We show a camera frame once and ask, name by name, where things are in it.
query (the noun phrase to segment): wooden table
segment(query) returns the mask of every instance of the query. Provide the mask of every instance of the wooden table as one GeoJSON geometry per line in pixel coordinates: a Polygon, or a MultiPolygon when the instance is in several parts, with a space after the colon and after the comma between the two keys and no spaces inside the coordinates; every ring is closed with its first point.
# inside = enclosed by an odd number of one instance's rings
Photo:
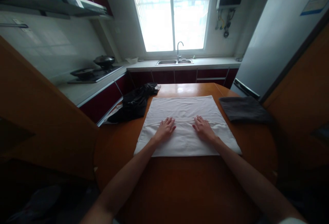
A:
{"type": "MultiPolygon", "coordinates": [[[[154,97],[212,95],[230,127],[243,158],[272,183],[277,153],[266,125],[233,125],[218,98],[238,96],[215,83],[162,84],[154,97]]],[[[148,100],[146,111],[150,106],[148,100]]],[[[100,190],[133,157],[144,118],[103,125],[95,146],[95,174],[100,190]]],[[[135,190],[117,215],[125,224],[137,223],[253,223],[259,209],[243,191],[220,156],[151,158],[135,190]]]]}

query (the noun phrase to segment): wall tile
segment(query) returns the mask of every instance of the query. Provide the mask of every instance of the wall tile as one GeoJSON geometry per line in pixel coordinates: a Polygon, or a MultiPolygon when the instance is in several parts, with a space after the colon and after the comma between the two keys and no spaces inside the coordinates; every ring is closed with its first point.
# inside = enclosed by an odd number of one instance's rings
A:
{"type": "Polygon", "coordinates": [[[73,70],[97,68],[93,60],[106,54],[86,19],[0,12],[1,23],[14,23],[13,18],[27,24],[30,31],[0,27],[0,35],[55,85],[71,79],[69,73],[73,70]]]}

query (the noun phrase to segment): person's left hand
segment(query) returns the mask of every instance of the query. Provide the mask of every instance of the person's left hand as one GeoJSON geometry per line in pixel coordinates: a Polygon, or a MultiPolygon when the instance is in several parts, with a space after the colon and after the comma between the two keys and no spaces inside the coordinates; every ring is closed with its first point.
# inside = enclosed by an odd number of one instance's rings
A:
{"type": "Polygon", "coordinates": [[[161,121],[160,126],[155,135],[152,137],[152,139],[157,144],[163,143],[168,140],[173,131],[176,129],[176,126],[173,126],[174,122],[175,119],[173,119],[172,117],[166,118],[165,121],[161,121]]]}

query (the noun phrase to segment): faucet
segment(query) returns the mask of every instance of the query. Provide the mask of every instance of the faucet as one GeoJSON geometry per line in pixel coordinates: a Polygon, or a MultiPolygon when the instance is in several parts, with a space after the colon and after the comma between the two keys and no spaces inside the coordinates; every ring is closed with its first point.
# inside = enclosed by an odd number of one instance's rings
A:
{"type": "Polygon", "coordinates": [[[180,43],[184,46],[183,42],[178,42],[178,43],[177,43],[177,62],[178,62],[179,58],[182,57],[182,56],[179,55],[179,53],[178,53],[178,45],[179,45],[180,43]]]}

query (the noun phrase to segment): white towel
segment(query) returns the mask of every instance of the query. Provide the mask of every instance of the white towel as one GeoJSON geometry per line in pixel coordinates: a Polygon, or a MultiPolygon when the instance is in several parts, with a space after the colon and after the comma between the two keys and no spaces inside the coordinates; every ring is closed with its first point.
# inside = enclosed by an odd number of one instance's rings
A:
{"type": "Polygon", "coordinates": [[[197,115],[207,119],[215,134],[233,151],[241,154],[236,140],[220,113],[213,97],[153,98],[134,155],[154,136],[160,122],[175,118],[176,129],[171,138],[161,144],[152,157],[218,155],[217,151],[201,141],[192,127],[197,115]]]}

